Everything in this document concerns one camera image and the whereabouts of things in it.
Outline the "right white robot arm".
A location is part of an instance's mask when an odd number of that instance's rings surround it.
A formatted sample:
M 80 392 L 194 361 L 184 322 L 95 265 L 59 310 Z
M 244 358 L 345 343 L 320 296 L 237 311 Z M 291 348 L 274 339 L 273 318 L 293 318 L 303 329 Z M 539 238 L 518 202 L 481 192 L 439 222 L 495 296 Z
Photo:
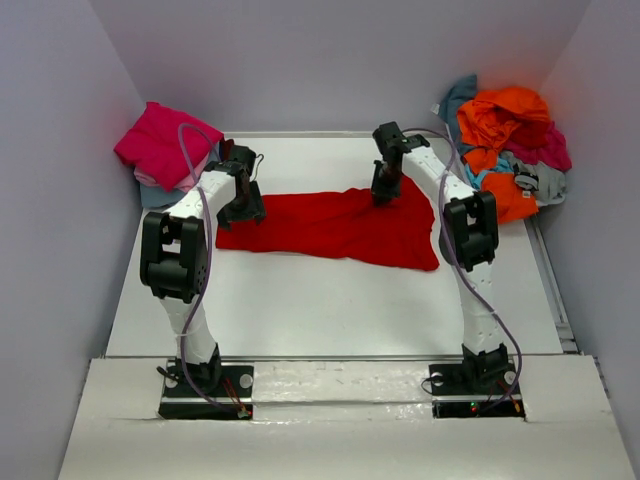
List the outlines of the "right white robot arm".
M 401 196 L 405 179 L 432 199 L 440 217 L 439 245 L 456 274 L 463 314 L 462 360 L 432 364 L 423 385 L 436 397 L 500 393 L 514 371 L 492 300 L 492 264 L 499 245 L 493 194 L 467 185 L 443 164 L 421 135 L 405 135 L 397 123 L 378 126 L 372 138 L 381 155 L 374 162 L 371 194 L 376 206 Z

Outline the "red t shirt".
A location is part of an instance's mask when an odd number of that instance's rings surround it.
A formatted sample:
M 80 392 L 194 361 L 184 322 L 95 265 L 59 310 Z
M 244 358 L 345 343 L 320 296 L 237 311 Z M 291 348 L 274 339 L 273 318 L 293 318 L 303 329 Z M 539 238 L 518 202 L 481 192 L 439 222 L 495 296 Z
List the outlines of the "red t shirt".
M 401 196 L 382 206 L 367 189 L 263 197 L 266 218 L 220 228 L 216 247 L 253 253 L 295 253 L 425 272 L 440 262 L 431 241 L 431 203 L 408 177 Z

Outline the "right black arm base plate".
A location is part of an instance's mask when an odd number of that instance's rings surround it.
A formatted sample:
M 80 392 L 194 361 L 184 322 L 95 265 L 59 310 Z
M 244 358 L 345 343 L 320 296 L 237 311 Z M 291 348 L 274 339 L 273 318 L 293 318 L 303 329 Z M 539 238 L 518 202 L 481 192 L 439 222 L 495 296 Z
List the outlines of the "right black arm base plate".
M 515 373 L 511 364 L 506 371 L 474 381 L 463 377 L 461 363 L 431 364 L 421 388 L 432 399 L 436 419 L 524 419 L 520 387 L 512 386 Z

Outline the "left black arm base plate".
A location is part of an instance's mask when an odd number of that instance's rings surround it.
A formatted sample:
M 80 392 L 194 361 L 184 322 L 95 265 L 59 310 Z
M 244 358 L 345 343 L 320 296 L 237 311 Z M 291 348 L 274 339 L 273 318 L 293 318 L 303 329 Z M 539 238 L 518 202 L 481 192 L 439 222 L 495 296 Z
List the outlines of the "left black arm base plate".
M 198 394 L 173 359 L 156 371 L 163 378 L 158 415 L 165 420 L 249 421 L 253 419 L 254 366 L 222 364 L 217 386 Z

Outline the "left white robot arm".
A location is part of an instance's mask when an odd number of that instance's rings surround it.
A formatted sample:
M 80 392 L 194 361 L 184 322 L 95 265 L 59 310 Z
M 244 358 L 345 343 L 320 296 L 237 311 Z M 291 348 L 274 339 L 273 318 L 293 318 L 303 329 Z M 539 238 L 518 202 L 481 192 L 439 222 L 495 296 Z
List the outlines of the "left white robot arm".
M 234 145 L 226 160 L 205 168 L 185 197 L 142 222 L 140 279 L 164 308 L 176 337 L 176 358 L 160 370 L 164 396 L 214 396 L 223 377 L 217 341 L 203 306 L 218 228 L 258 226 L 266 210 L 253 178 L 259 155 Z

